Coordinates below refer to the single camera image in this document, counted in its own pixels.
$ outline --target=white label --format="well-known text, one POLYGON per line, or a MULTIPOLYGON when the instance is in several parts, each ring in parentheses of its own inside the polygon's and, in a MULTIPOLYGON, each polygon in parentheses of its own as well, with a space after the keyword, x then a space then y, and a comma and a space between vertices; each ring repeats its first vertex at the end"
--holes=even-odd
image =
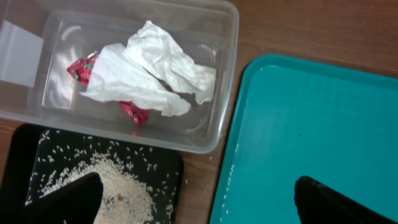
POLYGON ((0 30, 0 80, 33 87, 43 39, 3 21, 0 30))

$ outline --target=crumpled white tissue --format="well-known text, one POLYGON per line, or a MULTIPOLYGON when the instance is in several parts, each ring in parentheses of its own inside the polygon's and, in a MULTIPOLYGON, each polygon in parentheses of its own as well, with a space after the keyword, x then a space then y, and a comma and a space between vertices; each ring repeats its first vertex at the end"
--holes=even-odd
POLYGON ((139 108, 158 110, 163 116, 182 115, 191 104, 160 82, 125 53, 122 44, 105 46, 91 71, 87 90, 81 92, 93 100, 131 101, 139 108))
POLYGON ((195 93, 200 105, 213 98, 216 70, 196 65, 173 37, 147 21, 129 38, 125 53, 176 93, 195 93))

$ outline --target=pile of rice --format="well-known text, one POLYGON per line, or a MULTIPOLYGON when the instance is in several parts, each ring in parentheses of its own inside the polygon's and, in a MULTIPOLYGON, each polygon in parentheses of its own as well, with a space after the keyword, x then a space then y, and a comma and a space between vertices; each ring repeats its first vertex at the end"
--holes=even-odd
POLYGON ((111 157, 111 154, 94 153, 90 164, 81 161, 72 170, 65 168, 55 184, 53 184, 52 177, 49 178, 41 190, 44 193, 43 196, 90 172, 97 172, 104 185, 104 192, 95 224, 135 224, 152 221, 151 211, 152 207, 155 207, 155 203, 147 191, 146 183, 134 179, 134 175, 128 172, 123 172, 123 162, 116 155, 114 156, 117 164, 111 159, 107 159, 107 157, 111 157))

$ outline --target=wood grain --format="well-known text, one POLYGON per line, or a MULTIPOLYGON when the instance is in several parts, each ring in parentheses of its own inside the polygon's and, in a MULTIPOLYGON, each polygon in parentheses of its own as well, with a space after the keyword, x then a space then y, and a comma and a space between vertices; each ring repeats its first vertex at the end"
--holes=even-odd
MULTIPOLYGON (((246 65, 282 54, 398 77, 396 0, 231 0, 240 13, 238 57, 223 135, 212 153, 182 153, 184 179, 177 223, 208 223, 228 130, 246 65)), ((19 122, 0 119, 0 178, 19 122)))

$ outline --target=red candy wrapper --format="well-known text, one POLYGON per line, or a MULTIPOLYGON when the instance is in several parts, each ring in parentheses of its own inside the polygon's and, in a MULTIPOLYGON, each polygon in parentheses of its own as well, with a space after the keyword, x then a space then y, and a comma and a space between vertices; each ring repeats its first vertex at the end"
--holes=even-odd
MULTIPOLYGON (((90 81, 90 75, 95 60, 99 54, 98 52, 94 52, 89 55, 86 60, 83 58, 77 60, 67 68, 68 73, 81 84, 87 85, 90 81)), ((132 102, 120 101, 119 106, 129 115, 138 127, 143 125, 148 119, 148 112, 138 108, 138 106, 132 102)))

